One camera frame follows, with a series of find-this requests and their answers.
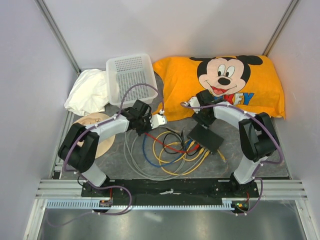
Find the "black network switch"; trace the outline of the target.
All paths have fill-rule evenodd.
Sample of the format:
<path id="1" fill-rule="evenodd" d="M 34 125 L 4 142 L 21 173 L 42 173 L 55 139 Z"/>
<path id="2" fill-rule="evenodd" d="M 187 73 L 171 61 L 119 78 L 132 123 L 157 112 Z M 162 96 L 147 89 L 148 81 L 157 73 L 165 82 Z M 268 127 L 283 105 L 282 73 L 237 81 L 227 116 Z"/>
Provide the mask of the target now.
<path id="1" fill-rule="evenodd" d="M 187 135 L 187 137 L 201 147 L 209 150 L 211 154 L 215 154 L 224 142 L 224 138 L 214 133 L 209 128 L 197 124 Z"/>

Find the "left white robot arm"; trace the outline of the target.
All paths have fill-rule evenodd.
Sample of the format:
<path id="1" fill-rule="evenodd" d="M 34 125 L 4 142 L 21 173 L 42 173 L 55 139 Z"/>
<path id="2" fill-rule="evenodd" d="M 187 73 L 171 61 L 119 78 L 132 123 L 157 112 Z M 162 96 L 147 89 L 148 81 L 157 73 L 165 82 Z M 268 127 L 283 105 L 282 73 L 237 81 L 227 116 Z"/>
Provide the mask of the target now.
<path id="1" fill-rule="evenodd" d="M 104 197 L 109 193 L 110 185 L 109 177 L 95 163 L 98 145 L 130 130 L 139 135 L 148 133 L 155 127 L 156 119 L 148 104 L 136 100 L 132 107 L 121 109 L 104 121 L 87 126 L 75 123 L 64 138 L 58 156 L 92 184 L 95 194 Z"/>

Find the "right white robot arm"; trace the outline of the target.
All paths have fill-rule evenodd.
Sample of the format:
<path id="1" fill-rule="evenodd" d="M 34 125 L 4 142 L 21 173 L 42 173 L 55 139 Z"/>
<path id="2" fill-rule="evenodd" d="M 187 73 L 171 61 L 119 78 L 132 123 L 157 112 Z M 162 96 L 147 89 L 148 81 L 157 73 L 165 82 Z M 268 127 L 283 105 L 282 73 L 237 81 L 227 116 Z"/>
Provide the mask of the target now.
<path id="1" fill-rule="evenodd" d="M 243 157 L 230 176 L 229 191 L 235 197 L 242 196 L 260 166 L 280 148 L 271 117 L 265 112 L 247 112 L 222 98 L 215 99 L 208 90 L 197 93 L 187 105 L 194 111 L 192 118 L 203 127 L 210 127 L 218 119 L 238 129 Z"/>

